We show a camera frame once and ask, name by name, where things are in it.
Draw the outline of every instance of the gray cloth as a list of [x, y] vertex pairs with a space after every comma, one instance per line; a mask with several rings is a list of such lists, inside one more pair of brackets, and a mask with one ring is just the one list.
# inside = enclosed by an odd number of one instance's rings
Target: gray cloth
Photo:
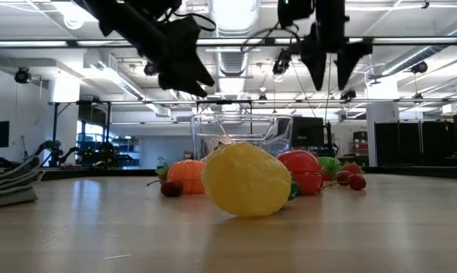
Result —
[[0, 206], [33, 202], [38, 199], [33, 184], [41, 181], [45, 174], [44, 171], [38, 170], [39, 164], [39, 158], [34, 156], [14, 170], [0, 175]]

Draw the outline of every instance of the yellow lemon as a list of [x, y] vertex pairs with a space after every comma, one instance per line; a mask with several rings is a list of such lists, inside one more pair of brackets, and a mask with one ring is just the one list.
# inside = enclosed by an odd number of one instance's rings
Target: yellow lemon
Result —
[[238, 143], [206, 158], [202, 181], [220, 209], [254, 217], [279, 211], [288, 201], [292, 179], [277, 158], [250, 143]]

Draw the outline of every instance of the orange pumpkin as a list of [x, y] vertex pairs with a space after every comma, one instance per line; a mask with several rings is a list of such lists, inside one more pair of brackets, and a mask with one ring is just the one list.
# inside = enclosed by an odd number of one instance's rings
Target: orange pumpkin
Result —
[[168, 171], [168, 181], [180, 181], [183, 183], [183, 194], [205, 193], [205, 187], [201, 182], [201, 172], [204, 162], [197, 160], [184, 160], [174, 163]]

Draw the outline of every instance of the clear plastic basket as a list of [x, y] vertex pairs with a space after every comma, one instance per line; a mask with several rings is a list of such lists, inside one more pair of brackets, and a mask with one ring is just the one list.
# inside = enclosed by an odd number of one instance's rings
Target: clear plastic basket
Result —
[[291, 148], [289, 115], [214, 114], [191, 117], [194, 157], [200, 160], [221, 145], [248, 142], [277, 156]]

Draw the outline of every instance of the table surface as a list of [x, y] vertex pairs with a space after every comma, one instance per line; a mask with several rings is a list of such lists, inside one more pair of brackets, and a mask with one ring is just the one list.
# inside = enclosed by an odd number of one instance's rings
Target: table surface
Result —
[[0, 272], [457, 272], [457, 180], [366, 178], [257, 219], [142, 177], [46, 181], [0, 209]]

